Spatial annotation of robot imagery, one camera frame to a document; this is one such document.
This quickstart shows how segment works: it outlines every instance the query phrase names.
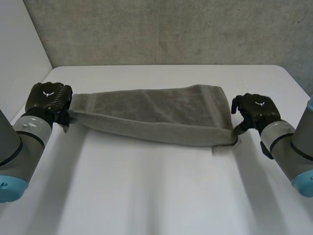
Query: white table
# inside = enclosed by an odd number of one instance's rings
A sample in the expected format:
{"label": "white table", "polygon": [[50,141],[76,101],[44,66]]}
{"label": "white table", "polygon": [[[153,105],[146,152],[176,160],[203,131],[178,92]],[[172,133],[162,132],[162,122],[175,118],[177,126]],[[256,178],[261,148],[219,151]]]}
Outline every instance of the white table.
{"label": "white table", "polygon": [[[295,127],[309,100],[278,66],[60,67],[47,81],[75,93],[217,85],[229,103],[270,96]],[[0,234],[312,235],[313,199],[262,154],[256,131],[242,141],[212,151],[55,125],[24,196],[0,205]]]}

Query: logo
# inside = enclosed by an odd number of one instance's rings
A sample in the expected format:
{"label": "logo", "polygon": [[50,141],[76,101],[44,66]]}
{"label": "logo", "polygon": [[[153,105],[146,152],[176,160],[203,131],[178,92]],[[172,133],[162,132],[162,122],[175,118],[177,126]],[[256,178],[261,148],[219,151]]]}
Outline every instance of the logo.
{"label": "logo", "polygon": [[46,96],[46,97],[48,97],[48,96],[50,96],[50,95],[52,95],[52,94],[54,94],[54,92],[52,92],[52,93],[46,93],[46,92],[43,92],[43,94]]}
{"label": "logo", "polygon": [[256,102],[256,101],[255,101],[255,103],[256,103],[257,105],[260,105],[260,106],[262,106],[262,107],[263,107],[263,106],[265,105],[265,102],[262,102],[262,103],[258,103],[258,102]]}

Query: concrete wall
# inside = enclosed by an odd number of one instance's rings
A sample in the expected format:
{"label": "concrete wall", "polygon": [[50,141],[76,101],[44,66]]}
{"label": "concrete wall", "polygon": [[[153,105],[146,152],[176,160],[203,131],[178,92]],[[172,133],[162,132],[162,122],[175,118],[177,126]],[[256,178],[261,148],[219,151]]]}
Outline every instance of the concrete wall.
{"label": "concrete wall", "polygon": [[53,67],[273,64],[313,94],[312,0],[24,2]]}

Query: light blue joint cover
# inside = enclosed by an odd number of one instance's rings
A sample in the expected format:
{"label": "light blue joint cover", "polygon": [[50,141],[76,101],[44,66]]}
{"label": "light blue joint cover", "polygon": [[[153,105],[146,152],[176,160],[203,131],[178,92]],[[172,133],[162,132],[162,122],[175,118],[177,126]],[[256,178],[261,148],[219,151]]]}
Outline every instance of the light blue joint cover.
{"label": "light blue joint cover", "polygon": [[296,176],[291,184],[302,196],[313,197],[313,170]]}
{"label": "light blue joint cover", "polygon": [[25,180],[13,176],[0,175],[0,203],[13,202],[20,199],[27,187],[28,182]]}
{"label": "light blue joint cover", "polygon": [[310,109],[313,112],[313,95],[308,102],[308,109]]}

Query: fabric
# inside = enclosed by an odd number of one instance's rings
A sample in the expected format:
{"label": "fabric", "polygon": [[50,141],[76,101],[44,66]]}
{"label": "fabric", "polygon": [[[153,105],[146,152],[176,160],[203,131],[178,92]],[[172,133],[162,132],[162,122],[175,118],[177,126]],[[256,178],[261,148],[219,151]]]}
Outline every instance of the fabric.
{"label": "fabric", "polygon": [[150,141],[194,146],[237,142],[221,87],[74,94],[70,116],[96,130]]}

